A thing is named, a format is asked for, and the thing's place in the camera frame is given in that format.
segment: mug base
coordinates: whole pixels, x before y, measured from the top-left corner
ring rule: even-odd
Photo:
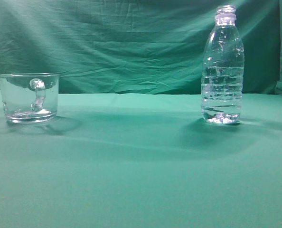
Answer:
[[[16,124],[32,124],[41,123],[53,119],[56,116],[56,112],[51,112],[46,109],[42,109],[39,112],[25,111],[15,112],[12,115],[6,115],[8,122]]]

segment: mug handle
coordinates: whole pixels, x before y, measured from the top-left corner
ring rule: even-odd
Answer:
[[[29,82],[30,87],[36,91],[36,99],[31,104],[31,109],[34,112],[39,112],[43,109],[43,103],[46,97],[45,84],[41,79],[34,78]]]

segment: plastic water bottle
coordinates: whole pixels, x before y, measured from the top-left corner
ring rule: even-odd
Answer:
[[[235,26],[235,11],[230,5],[217,9],[204,51],[202,115],[217,124],[237,122],[241,111],[244,46]]]

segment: table surface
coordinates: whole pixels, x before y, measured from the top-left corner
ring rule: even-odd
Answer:
[[[282,228],[282,96],[241,123],[199,95],[60,95],[58,117],[5,122],[0,228]]]

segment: glass mug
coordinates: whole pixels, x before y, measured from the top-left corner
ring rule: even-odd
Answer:
[[[39,123],[56,116],[58,74],[0,75],[5,117],[12,123]]]

